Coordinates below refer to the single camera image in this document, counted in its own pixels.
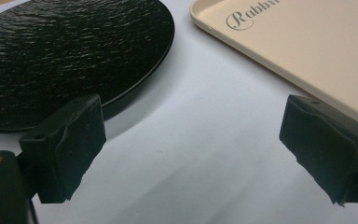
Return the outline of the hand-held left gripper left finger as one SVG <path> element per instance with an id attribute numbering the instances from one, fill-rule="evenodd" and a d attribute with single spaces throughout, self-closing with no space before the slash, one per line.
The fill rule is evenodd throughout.
<path id="1" fill-rule="evenodd" d="M 105 141 L 99 95 L 61 107 L 20 139 L 18 160 L 27 194 L 41 203 L 71 199 Z"/>

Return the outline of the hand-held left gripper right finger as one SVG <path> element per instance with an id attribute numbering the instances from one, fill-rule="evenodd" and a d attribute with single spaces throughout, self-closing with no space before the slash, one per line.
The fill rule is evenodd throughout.
<path id="1" fill-rule="evenodd" d="M 288 97 L 279 135 L 332 202 L 358 203 L 358 121 L 307 97 Z"/>

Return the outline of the black textured round plate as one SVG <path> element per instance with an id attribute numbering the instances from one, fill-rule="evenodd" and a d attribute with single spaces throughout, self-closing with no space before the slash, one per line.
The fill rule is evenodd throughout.
<path id="1" fill-rule="evenodd" d="M 114 104 L 173 37 L 160 0 L 29 0 L 0 13 L 0 133 L 30 130 L 84 95 Z"/>

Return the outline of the beige plastic tray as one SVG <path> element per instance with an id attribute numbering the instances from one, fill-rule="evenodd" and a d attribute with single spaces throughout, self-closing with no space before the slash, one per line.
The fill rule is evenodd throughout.
<path id="1" fill-rule="evenodd" d="M 194 0 L 192 21 L 358 121 L 358 0 Z"/>

